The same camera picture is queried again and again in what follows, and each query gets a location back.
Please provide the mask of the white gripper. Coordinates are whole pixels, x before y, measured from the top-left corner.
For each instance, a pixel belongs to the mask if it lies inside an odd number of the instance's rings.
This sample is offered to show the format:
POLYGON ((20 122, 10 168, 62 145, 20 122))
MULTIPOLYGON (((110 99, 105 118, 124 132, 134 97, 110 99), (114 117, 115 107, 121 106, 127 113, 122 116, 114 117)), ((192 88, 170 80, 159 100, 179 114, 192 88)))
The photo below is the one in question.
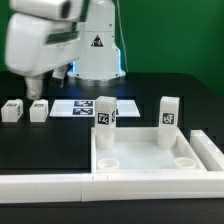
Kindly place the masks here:
POLYGON ((28 99, 41 98, 43 77, 37 75, 55 68, 51 84, 54 88, 63 87, 68 69, 63 65, 80 57, 83 36, 83 22, 53 21, 21 13, 11 17, 5 64, 9 71, 27 77, 28 99))

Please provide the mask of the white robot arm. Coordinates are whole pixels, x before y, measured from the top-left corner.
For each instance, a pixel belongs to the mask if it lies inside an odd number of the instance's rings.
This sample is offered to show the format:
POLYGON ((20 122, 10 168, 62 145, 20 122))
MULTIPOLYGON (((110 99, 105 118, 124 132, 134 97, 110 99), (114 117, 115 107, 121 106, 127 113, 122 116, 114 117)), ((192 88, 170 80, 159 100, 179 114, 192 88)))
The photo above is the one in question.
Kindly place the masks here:
POLYGON ((5 45, 9 71, 25 78, 27 97, 42 95, 43 74, 106 86, 125 76, 115 44, 112 0, 9 0, 5 45))

